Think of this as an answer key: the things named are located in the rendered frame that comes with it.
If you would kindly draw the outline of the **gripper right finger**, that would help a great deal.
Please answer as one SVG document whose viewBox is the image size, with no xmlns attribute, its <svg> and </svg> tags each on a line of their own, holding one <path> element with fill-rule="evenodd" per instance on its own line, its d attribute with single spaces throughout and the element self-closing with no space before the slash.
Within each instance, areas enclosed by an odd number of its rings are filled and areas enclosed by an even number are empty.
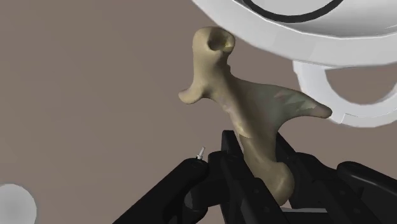
<svg viewBox="0 0 397 224">
<path fill-rule="evenodd" d="M 277 161 L 294 175 L 294 209 L 325 209 L 332 224 L 397 224 L 397 180 L 363 164 L 345 161 L 330 168 L 296 152 L 280 134 Z"/>
</svg>

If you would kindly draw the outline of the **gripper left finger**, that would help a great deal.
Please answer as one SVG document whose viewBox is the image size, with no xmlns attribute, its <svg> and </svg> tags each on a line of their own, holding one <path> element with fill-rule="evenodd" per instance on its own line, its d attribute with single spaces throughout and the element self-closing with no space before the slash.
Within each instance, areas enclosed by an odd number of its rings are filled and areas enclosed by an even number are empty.
<svg viewBox="0 0 397 224">
<path fill-rule="evenodd" d="M 231 130 L 222 132 L 219 151 L 182 161 L 113 224 L 197 224 L 215 205 L 225 224 L 289 224 Z"/>
</svg>

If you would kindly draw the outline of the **beige bone-shaped figure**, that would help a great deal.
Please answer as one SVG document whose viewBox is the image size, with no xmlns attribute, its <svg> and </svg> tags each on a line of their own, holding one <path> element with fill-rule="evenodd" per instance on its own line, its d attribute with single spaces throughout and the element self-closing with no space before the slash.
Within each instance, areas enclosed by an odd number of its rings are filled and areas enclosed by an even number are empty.
<svg viewBox="0 0 397 224">
<path fill-rule="evenodd" d="M 235 37 L 221 27 L 197 30 L 192 39 L 193 81 L 178 96 L 186 104 L 206 98 L 220 105 L 239 136 L 250 171 L 282 206 L 292 196 L 295 180 L 288 166 L 276 160 L 280 127 L 301 116 L 328 118 L 332 110 L 303 92 L 234 76 L 228 64 L 234 47 Z"/>
</svg>

